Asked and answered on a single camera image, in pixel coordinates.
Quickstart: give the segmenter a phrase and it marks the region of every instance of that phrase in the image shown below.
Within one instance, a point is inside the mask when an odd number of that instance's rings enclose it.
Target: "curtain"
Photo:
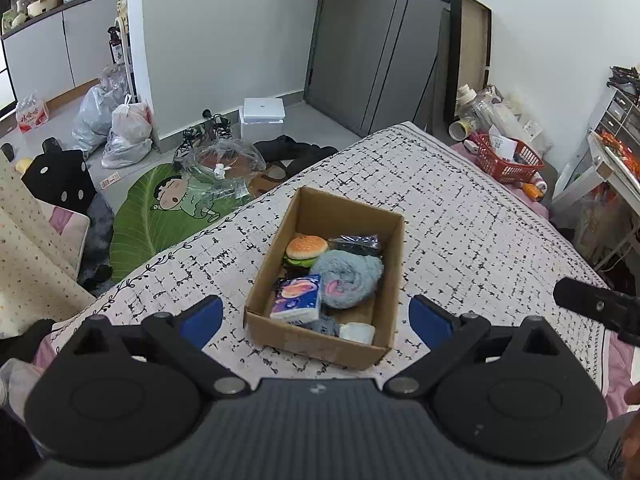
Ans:
[[[74,257],[0,154],[0,338],[39,319],[68,319],[95,301],[76,283]]]

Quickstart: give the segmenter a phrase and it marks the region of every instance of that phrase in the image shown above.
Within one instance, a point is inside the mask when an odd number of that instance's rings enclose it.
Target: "human hand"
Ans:
[[[640,383],[625,393],[625,402],[629,406],[640,404]],[[640,412],[637,412],[620,439],[622,458],[625,461],[623,480],[640,480]]]

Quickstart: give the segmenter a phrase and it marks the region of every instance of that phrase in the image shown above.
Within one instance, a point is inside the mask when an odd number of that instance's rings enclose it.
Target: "toy hamburger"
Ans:
[[[310,269],[316,258],[329,249],[329,244],[319,236],[302,235],[293,238],[285,251],[284,261],[293,267]]]

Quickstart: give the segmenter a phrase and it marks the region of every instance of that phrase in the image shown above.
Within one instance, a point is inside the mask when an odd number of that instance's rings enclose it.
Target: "white patterned tablecloth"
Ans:
[[[396,339],[379,364],[351,370],[256,346],[242,328],[244,301],[296,189],[317,187],[404,215],[404,269]],[[264,377],[373,377],[382,383],[428,348],[409,326],[408,305],[423,294],[454,314],[473,311],[494,324],[545,316],[606,391],[603,327],[558,308],[563,276],[603,286],[544,219],[468,160],[410,123],[393,126],[300,173],[275,190],[158,254],[51,335],[54,350],[85,317],[139,323],[178,314],[207,294],[224,302],[222,328],[204,351],[253,387]]]

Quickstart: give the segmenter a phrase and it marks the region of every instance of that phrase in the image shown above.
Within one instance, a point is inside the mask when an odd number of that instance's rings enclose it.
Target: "red plastic basket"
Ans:
[[[495,180],[503,184],[512,182],[530,182],[536,171],[545,167],[542,159],[530,149],[524,142],[512,139],[518,143],[516,154],[520,155],[526,164],[517,164],[500,158],[491,149],[488,135],[478,136],[478,158],[476,163],[485,172],[490,174]]]

